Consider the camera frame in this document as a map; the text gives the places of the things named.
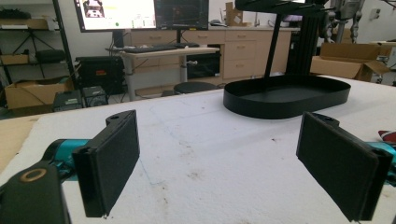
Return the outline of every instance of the black monitor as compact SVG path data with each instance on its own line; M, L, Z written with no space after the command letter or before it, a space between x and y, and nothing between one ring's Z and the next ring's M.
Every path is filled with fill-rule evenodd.
M121 46L126 29L156 29L153 0L74 0L82 33L113 32L116 47Z
M154 0L157 28L207 30L209 0Z

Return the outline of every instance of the desk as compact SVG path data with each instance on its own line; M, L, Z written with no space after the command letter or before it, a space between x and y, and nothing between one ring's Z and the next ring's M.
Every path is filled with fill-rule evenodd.
M186 82L187 81L187 55L195 55L195 54L206 54L206 53L214 53L219 49L216 48L186 48L186 49L172 49L172 50L163 50L163 51L155 51L155 52L148 52L148 53L125 53L121 52L120 55L122 57L124 67L125 67L125 76L126 76L126 83L128 85L128 92L129 92L129 99L133 101L136 97L135 91L137 89L146 88L149 86L159 86L162 85L161 76L166 76L165 71L161 70L154 75L149 77L149 74L138 74L134 72L133 63L131 60L138 60L138 59L153 59L153 58L161 58L161 57L169 57L169 56L179 56L180 57L180 80L179 82ZM159 82L152 83L149 86L147 84L142 84L139 81L139 77L146 76L144 78L151 78L152 80L158 80Z
M352 86L348 101L318 113L367 142L396 129L396 88L331 78ZM78 183L64 182L73 223L348 224L295 155L301 116L247 118L227 110L222 97L222 90L205 91L43 115L0 184L37 162L52 141L93 138L105 118L135 109L141 156L120 198L107 219L86 218ZM384 186L370 223L392 223L395 204L396 189Z

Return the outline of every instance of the black stool seat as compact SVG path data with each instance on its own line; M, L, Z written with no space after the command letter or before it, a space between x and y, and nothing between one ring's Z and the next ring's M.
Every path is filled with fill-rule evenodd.
M182 82L174 87L175 94L187 94L198 91L213 91L218 87L207 82Z

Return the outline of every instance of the monitor screen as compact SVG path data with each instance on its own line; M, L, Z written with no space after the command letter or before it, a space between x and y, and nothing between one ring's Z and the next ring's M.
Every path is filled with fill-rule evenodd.
M81 32L155 29L153 0L74 0Z
M207 30L209 0L154 0L158 29Z

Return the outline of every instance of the computer tower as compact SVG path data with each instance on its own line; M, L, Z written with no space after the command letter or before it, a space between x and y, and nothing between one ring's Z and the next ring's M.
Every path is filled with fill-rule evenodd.
M105 91L100 86L85 87L82 89L85 107L108 105Z
M106 95L124 93L123 62L119 56L77 57L79 87L100 86Z
M83 108L79 91L59 91L55 94L53 112Z

